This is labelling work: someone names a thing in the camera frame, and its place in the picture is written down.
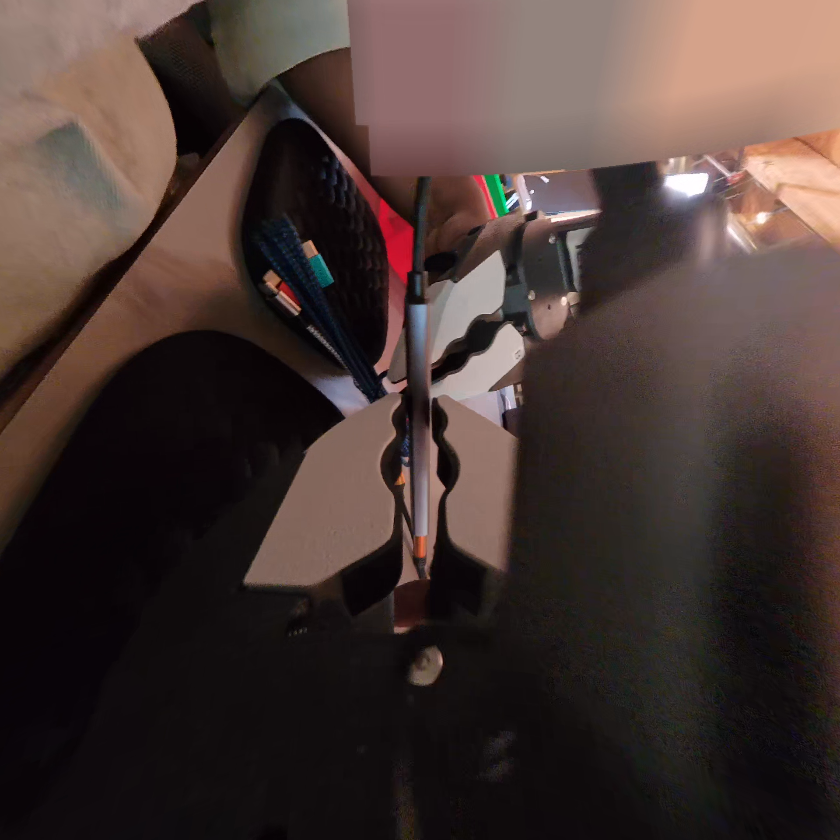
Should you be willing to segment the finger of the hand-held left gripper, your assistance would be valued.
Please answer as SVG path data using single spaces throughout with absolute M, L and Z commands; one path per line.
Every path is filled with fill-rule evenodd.
M 387 372 L 393 384 L 408 379 L 416 368 L 408 353 L 409 334 L 425 331 L 425 362 L 430 384 L 461 368 L 471 354 L 489 348 L 499 327 L 506 322 L 503 312 L 507 269 L 502 254 L 492 251 L 461 278 L 442 279 L 430 285 L 427 303 L 409 306 L 406 325 L 397 341 Z
M 506 322 L 499 327 L 488 349 L 471 354 L 458 370 L 432 384 L 432 398 L 451 397 L 464 401 L 497 390 L 497 385 L 526 355 L 525 343 L 518 329 Z

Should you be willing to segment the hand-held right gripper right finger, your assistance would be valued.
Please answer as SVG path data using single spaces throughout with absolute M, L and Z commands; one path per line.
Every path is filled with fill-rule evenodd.
M 437 506 L 434 618 L 488 618 L 509 566 L 518 440 L 450 396 L 433 406 Z

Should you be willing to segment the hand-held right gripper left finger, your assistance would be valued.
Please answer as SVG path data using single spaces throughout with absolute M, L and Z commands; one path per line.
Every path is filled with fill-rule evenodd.
M 244 587 L 305 595 L 356 617 L 403 573 L 405 414 L 393 393 L 351 415 L 304 455 Z

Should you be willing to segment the blue braided cable orange plug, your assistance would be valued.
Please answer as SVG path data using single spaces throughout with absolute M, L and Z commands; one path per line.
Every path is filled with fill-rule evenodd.
M 415 422 L 409 402 L 399 396 L 394 426 L 402 476 L 408 483 L 406 522 L 412 536 L 414 567 L 418 577 L 425 579 L 431 522 L 432 432 L 428 418 Z

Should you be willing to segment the person's left forearm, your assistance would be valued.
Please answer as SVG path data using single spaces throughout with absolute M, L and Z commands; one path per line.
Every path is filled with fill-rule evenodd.
M 280 73 L 278 81 L 287 95 L 343 150 L 368 144 L 369 130 L 358 123 L 355 114 L 350 47 L 306 59 Z

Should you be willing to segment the person's left hand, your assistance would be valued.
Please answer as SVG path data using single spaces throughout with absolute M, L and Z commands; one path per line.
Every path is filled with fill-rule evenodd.
M 433 177 L 427 202 L 425 256 L 457 249 L 470 230 L 490 219 L 485 194 L 473 175 Z

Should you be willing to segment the green object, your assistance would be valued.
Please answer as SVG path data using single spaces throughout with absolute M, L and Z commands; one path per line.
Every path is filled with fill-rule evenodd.
M 481 183 L 493 217 L 524 215 L 529 210 L 529 203 L 519 190 L 522 180 L 519 175 L 490 174 L 478 176 L 476 180 Z

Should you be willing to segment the red object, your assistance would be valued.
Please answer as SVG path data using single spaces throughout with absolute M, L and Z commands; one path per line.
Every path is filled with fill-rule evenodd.
M 414 228 L 377 193 L 372 192 L 369 198 L 385 242 L 388 265 L 402 284 L 406 285 L 407 275 L 413 269 Z

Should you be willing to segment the black mesh tray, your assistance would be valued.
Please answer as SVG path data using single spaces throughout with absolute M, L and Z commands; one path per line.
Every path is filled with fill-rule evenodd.
M 258 223 L 287 215 L 301 241 L 311 241 L 334 280 L 331 295 L 376 366 L 389 319 L 389 264 L 371 206 L 339 157 L 308 122 L 274 125 L 259 151 L 245 199 L 240 243 L 245 273 L 258 294 L 268 266 L 251 241 Z

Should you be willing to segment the black mesh chair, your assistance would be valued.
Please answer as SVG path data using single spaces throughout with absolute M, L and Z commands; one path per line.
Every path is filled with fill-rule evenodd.
M 246 113 L 223 76 L 207 4 L 192 5 L 138 46 L 169 105 L 178 155 L 205 157 Z

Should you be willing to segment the person's pale clothing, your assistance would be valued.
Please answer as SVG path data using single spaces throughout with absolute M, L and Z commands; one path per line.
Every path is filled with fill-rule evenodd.
M 49 340 L 164 201 L 175 126 L 138 40 L 197 3 L 1 3 L 2 377 Z M 206 5 L 238 103 L 350 47 L 347 2 Z

